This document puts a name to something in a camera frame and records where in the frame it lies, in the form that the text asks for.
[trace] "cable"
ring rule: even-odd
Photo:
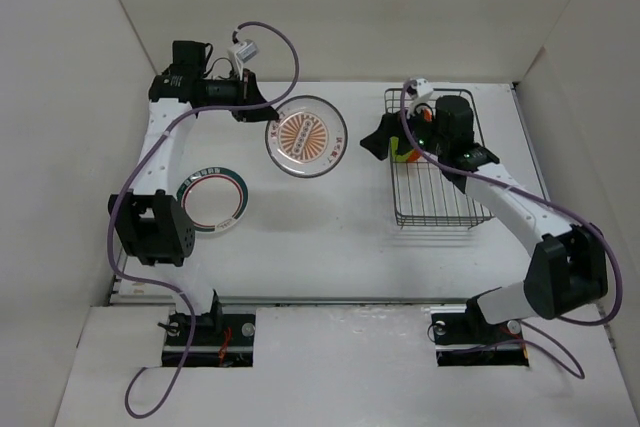
[[[216,64],[221,60],[226,60],[227,62],[229,62],[229,65],[231,66],[231,69],[233,70],[233,63],[231,63],[231,60],[229,60],[229,57],[218,57],[216,60],[213,61],[213,64],[211,64],[211,68],[207,71],[207,73],[205,74],[205,77],[207,75],[209,75],[211,72],[213,72],[213,69],[215,68]],[[220,78],[222,80],[229,80],[231,77],[220,77]]]
[[[411,129],[409,129],[409,124],[407,122],[407,114],[406,114],[407,106],[405,104],[406,104],[406,97],[407,97],[407,88],[410,87],[411,84],[412,84],[411,80],[405,82],[404,85],[402,86],[402,91],[400,92],[400,122],[402,123],[402,128],[404,129],[404,133],[407,136],[407,139],[409,140],[409,143],[411,144],[411,146],[427,162],[429,162],[430,164],[433,164],[443,172],[447,172],[449,174],[455,174],[455,175],[462,175],[470,179],[482,180],[489,184],[497,185],[498,187],[502,187],[504,189],[509,189],[511,190],[511,192],[515,192],[516,194],[524,197],[525,199],[532,200],[533,202],[537,202],[539,204],[550,207],[553,210],[561,212],[567,217],[571,217],[572,219],[576,220],[585,229],[587,229],[589,233],[598,240],[598,242],[602,244],[602,247],[604,248],[604,251],[606,252],[607,257],[609,257],[609,260],[611,261],[611,268],[613,270],[613,277],[615,279],[615,286],[616,286],[616,295],[615,295],[615,300],[613,302],[613,307],[611,307],[611,312],[609,312],[607,315],[605,315],[604,317],[596,321],[576,320],[576,319],[569,319],[567,317],[558,317],[558,318],[570,324],[582,325],[582,326],[588,326],[588,327],[604,325],[608,322],[611,322],[611,320],[613,320],[615,316],[618,315],[618,312],[620,311],[620,307],[622,306],[622,273],[620,272],[620,265],[618,264],[618,259],[616,258],[615,254],[613,253],[613,249],[611,248],[609,243],[606,241],[602,233],[600,233],[600,231],[593,224],[591,224],[587,219],[582,217],[580,214],[577,214],[572,210],[567,209],[566,207],[563,207],[562,205],[559,205],[550,200],[543,199],[542,197],[538,197],[537,195],[534,195],[531,192],[527,192],[526,190],[522,190],[518,187],[513,187],[512,185],[507,184],[506,182],[491,179],[489,177],[485,177],[484,175],[474,174],[472,172],[466,172],[464,170],[455,169],[453,167],[449,167],[447,165],[441,164],[437,160],[431,158],[424,150],[422,150],[418,142],[416,142],[416,140],[413,138]]]
[[[502,332],[503,334],[507,334],[508,336],[513,337],[514,339],[519,339],[520,338],[520,336],[518,334],[514,334],[513,332],[511,332],[506,327],[500,327],[500,332]]]
[[[156,325],[164,329],[168,335],[174,336],[180,333],[180,327],[177,325],[163,324],[162,322],[158,322]]]
[[[501,345],[511,345],[511,344],[530,345],[531,347],[534,347],[534,348],[538,349],[544,355],[549,357],[552,361],[554,361],[556,364],[558,364],[560,367],[562,367],[564,370],[566,370],[569,374],[573,375],[576,379],[584,380],[586,378],[586,375],[584,373],[584,369],[582,368],[582,365],[580,365],[580,362],[578,362],[578,359],[576,359],[576,357],[571,352],[569,352],[569,349],[567,349],[564,345],[562,345],[557,339],[555,339],[551,335],[547,334],[546,332],[543,332],[542,330],[538,329],[537,327],[534,327],[533,325],[529,324],[528,322],[524,322],[524,321],[521,320],[520,323],[522,325],[524,325],[525,327],[533,330],[534,332],[537,332],[538,334],[542,335],[543,337],[546,337],[548,340],[550,340],[556,346],[558,346],[558,348],[560,350],[562,350],[562,352],[564,352],[567,357],[569,357],[571,362],[573,362],[573,365],[575,365],[575,367],[577,369],[577,372],[575,370],[572,370],[571,367],[569,367],[562,360],[560,360],[558,358],[558,356],[556,356],[555,354],[551,353],[549,350],[547,350],[545,347],[541,346],[537,342],[533,342],[531,340],[524,340],[522,338],[517,338],[517,339],[512,339],[512,340],[503,340],[502,342],[496,342],[495,344],[491,344],[491,345],[479,345],[477,347],[472,347],[470,349],[456,350],[454,352],[457,353],[457,354],[471,354],[473,352],[484,352],[486,350],[491,350],[491,349],[494,349],[494,348],[499,347]]]
[[[431,325],[429,326],[429,328],[427,329],[427,338],[428,338],[431,342],[433,342],[433,343],[435,344],[435,343],[436,343],[436,339],[435,339],[435,337],[431,337],[431,336],[429,335],[430,333],[431,333],[431,334],[433,334],[433,328],[434,328],[434,327],[435,327],[435,324],[431,324]]]
[[[227,327],[227,330],[224,331],[224,343],[220,347],[218,351],[218,358],[220,359],[220,365],[222,366],[222,362],[227,355],[227,349],[229,347],[229,342],[231,342],[231,327]]]
[[[176,117],[175,120],[173,122],[171,122],[171,124],[169,124],[169,126],[167,127],[167,130],[163,133],[163,135],[160,136],[160,138],[157,140],[157,142],[155,144],[153,144],[153,146],[145,154],[145,156],[142,158],[142,160],[136,166],[136,168],[133,169],[133,172],[131,172],[131,175],[129,175],[127,180],[125,180],[124,185],[122,186],[122,189],[120,189],[120,192],[118,193],[118,196],[116,197],[116,201],[114,202],[113,210],[111,212],[111,217],[109,217],[109,226],[107,228],[107,258],[109,260],[109,266],[111,267],[111,270],[113,270],[113,272],[117,276],[119,276],[120,278],[122,278],[124,280],[129,280],[131,282],[143,282],[143,283],[147,283],[147,284],[151,284],[151,285],[158,285],[160,287],[164,287],[165,289],[171,290],[172,292],[175,292],[176,294],[178,294],[180,296],[180,298],[186,304],[187,309],[189,309],[189,315],[190,315],[190,318],[191,318],[191,326],[190,326],[190,329],[189,329],[189,336],[187,337],[187,342],[185,344],[185,348],[184,348],[184,352],[182,354],[182,358],[180,359],[180,362],[178,363],[178,366],[176,367],[176,371],[173,374],[173,377],[171,378],[171,381],[169,382],[169,386],[167,387],[167,390],[162,395],[162,397],[160,398],[160,401],[156,404],[156,406],[153,407],[148,412],[145,412],[143,414],[138,414],[137,412],[133,411],[133,409],[131,408],[131,405],[129,404],[129,396],[131,395],[131,389],[133,388],[133,385],[135,384],[136,380],[138,380],[138,377],[140,377],[140,375],[142,375],[142,373],[145,370],[147,370],[146,367],[143,367],[142,369],[140,369],[140,371],[133,377],[133,379],[131,380],[131,383],[127,387],[127,391],[126,391],[125,397],[124,397],[124,406],[125,406],[125,409],[126,409],[127,413],[131,417],[133,417],[134,419],[145,419],[147,417],[152,416],[153,414],[155,414],[160,409],[160,407],[162,407],[162,405],[166,402],[167,398],[169,397],[169,394],[171,393],[171,390],[173,389],[173,386],[175,385],[176,380],[178,379],[178,376],[180,375],[180,372],[182,371],[182,367],[184,366],[184,363],[187,360],[187,357],[189,355],[189,349],[191,348],[191,344],[193,343],[193,337],[194,337],[195,332],[196,332],[196,314],[195,314],[195,310],[193,308],[193,305],[189,301],[189,298],[184,294],[184,292],[182,292],[182,290],[180,288],[176,287],[175,285],[172,285],[172,284],[170,284],[168,282],[163,282],[161,280],[145,279],[143,277],[136,277],[136,276],[133,276],[133,275],[126,274],[124,271],[121,271],[120,269],[118,269],[118,264],[117,264],[117,261],[116,261],[116,258],[115,258],[115,251],[114,251],[114,232],[115,232],[116,219],[118,217],[118,213],[120,212],[120,208],[122,206],[122,201],[124,199],[124,196],[129,191],[129,188],[131,187],[131,184],[133,184],[133,181],[136,179],[138,174],[140,174],[140,172],[144,169],[145,165],[149,162],[149,160],[158,151],[160,146],[167,139],[167,136],[169,135],[169,133],[180,122],[182,122],[184,119],[186,119],[187,117],[189,117],[191,115],[196,115],[196,114],[199,114],[201,112],[208,112],[208,111],[213,111],[213,110],[237,111],[237,110],[263,109],[265,107],[270,107],[271,105],[277,104],[278,102],[284,100],[293,91],[293,89],[295,88],[296,84],[298,83],[298,78],[300,77],[300,60],[298,59],[298,52],[296,51],[295,47],[293,46],[291,41],[288,39],[288,37],[286,35],[284,35],[280,30],[278,30],[275,27],[272,27],[272,26],[270,26],[268,24],[265,24],[264,22],[257,22],[257,21],[244,22],[244,23],[240,24],[236,28],[236,30],[234,32],[234,37],[235,37],[235,34],[238,31],[240,31],[240,30],[242,30],[242,29],[244,29],[246,27],[251,27],[251,26],[262,27],[264,29],[267,29],[267,30],[273,32],[278,37],[280,37],[287,44],[289,49],[291,50],[291,55],[293,56],[293,63],[294,63],[294,74],[293,74],[293,79],[291,81],[291,84],[289,85],[287,90],[282,95],[277,97],[276,99],[271,100],[269,102],[263,102],[262,104],[239,105],[239,106],[238,105],[230,105],[230,106],[211,105],[211,106],[206,106],[206,107],[199,107],[197,109],[191,109],[190,111],[185,112],[185,113],[179,115],[178,117]]]

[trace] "yellow object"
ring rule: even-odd
[[[414,150],[410,150],[404,155],[396,154],[396,150],[398,150],[398,138],[391,137],[391,157],[394,162],[414,162],[416,160],[415,155],[413,155],[416,153]]]

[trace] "black wire basket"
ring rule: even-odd
[[[384,94],[386,112],[400,110],[401,89],[388,89]],[[473,95],[464,89],[435,89],[428,102],[432,112],[435,100],[443,95],[464,97],[474,115],[476,141],[484,145],[482,129]],[[400,227],[475,227],[492,218],[482,204],[457,190],[437,167],[425,159],[397,161],[389,153],[393,204],[396,223]]]

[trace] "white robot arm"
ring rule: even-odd
[[[407,119],[413,140],[438,158],[444,177],[458,190],[488,207],[531,256],[522,282],[481,293],[467,301],[464,319],[467,328],[482,330],[511,319],[534,316],[553,319],[606,295],[605,253],[597,239],[558,212],[511,191],[516,187],[524,189],[498,157],[474,141],[473,110],[464,98],[445,95],[435,101],[432,118],[413,115],[418,104],[429,100],[424,95],[424,82],[414,79],[413,85],[408,90],[412,103]],[[362,139],[360,145],[383,160],[388,156],[392,137],[398,138],[399,155],[413,148],[400,114],[395,112],[384,114],[378,129]],[[447,169],[499,180],[508,186],[492,185]],[[470,343],[477,341],[478,336],[473,338]]]
[[[258,52],[255,43],[238,42],[229,49],[233,65],[229,79],[205,78],[207,47],[200,42],[174,42],[173,63],[155,77],[149,89],[149,123],[140,159],[161,136],[167,138],[134,180],[116,219],[116,230],[127,255],[137,257],[143,265],[154,266],[162,280],[186,294],[197,316],[212,311],[215,294],[187,260],[193,252],[195,229],[173,196],[180,183],[176,176],[187,136],[196,122],[195,116],[184,118],[184,114],[205,105],[266,103],[255,75],[244,68]],[[241,122],[278,118],[272,107],[235,110],[232,115]],[[115,198],[111,196],[110,212]],[[176,311],[188,314],[180,295],[172,295]]]

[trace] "white backdrop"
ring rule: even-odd
[[[121,0],[156,70],[175,39],[223,52],[239,22],[263,20],[291,36],[304,80],[467,81],[521,79],[568,1]],[[265,51],[251,64],[260,79],[287,79],[287,49],[247,35]]]
[[[518,89],[551,196],[597,223],[621,262],[625,297],[612,324],[640,407],[638,0],[571,0]]]
[[[118,0],[0,0],[1,425],[53,425],[153,71]]]

